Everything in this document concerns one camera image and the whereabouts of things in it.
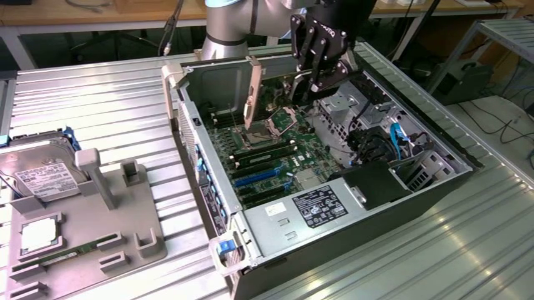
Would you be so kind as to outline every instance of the hard drive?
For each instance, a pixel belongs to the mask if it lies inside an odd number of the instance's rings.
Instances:
[[[77,194],[88,176],[74,166],[70,137],[54,131],[15,138],[0,148],[0,177],[17,198],[48,202]]]

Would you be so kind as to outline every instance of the motherboard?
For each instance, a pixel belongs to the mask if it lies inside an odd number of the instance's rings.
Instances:
[[[245,130],[241,116],[217,116],[206,126],[228,179],[245,209],[324,183],[341,169],[305,114],[280,107],[258,114]]]

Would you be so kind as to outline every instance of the warning label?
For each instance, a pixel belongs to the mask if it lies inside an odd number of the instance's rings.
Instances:
[[[331,186],[324,186],[293,197],[292,202],[295,202],[309,228],[315,228],[348,214]]]
[[[15,172],[14,176],[38,198],[77,188],[64,163]]]

